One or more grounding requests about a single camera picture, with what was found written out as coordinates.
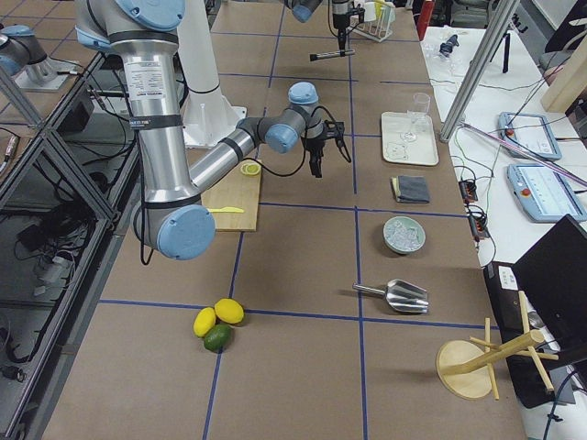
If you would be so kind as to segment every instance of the sticker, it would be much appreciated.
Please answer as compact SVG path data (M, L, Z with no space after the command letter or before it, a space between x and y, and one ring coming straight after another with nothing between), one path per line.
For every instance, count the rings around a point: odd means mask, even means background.
M125 74L131 101L165 98L164 73L160 62L128 62L125 64Z
M499 281L502 283L502 289L508 291L517 291L517 281L515 280L515 275L512 272L512 268L507 268L506 266L500 266L498 268L499 271Z

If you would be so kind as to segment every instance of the yellow utensil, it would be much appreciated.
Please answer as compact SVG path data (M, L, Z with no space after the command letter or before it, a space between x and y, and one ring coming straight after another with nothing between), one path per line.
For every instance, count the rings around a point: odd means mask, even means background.
M242 208L235 208L234 206L225 206L224 208L208 208L211 213L232 213L242 214L245 212Z

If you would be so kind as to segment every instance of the dish rack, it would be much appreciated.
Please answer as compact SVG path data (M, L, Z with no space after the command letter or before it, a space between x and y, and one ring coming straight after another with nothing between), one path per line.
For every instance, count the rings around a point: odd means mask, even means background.
M392 35L392 23L395 21L395 5L383 0L375 1L375 20L359 24L356 16L350 18L352 31L381 43Z

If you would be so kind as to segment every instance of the white tray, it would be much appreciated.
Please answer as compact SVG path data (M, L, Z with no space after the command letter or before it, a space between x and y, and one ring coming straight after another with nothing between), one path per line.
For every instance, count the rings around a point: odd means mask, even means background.
M425 123L415 124L417 138L414 142L406 142L400 137L409 128L410 118L406 113L382 113L383 158L392 163L438 164L437 142L430 116L426 116Z

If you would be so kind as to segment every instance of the black monitor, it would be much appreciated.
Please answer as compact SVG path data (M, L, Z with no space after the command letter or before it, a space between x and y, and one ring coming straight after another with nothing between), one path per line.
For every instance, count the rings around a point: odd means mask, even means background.
M560 345L558 365L573 364L586 386L587 232L565 215L514 264L512 271L519 288Z

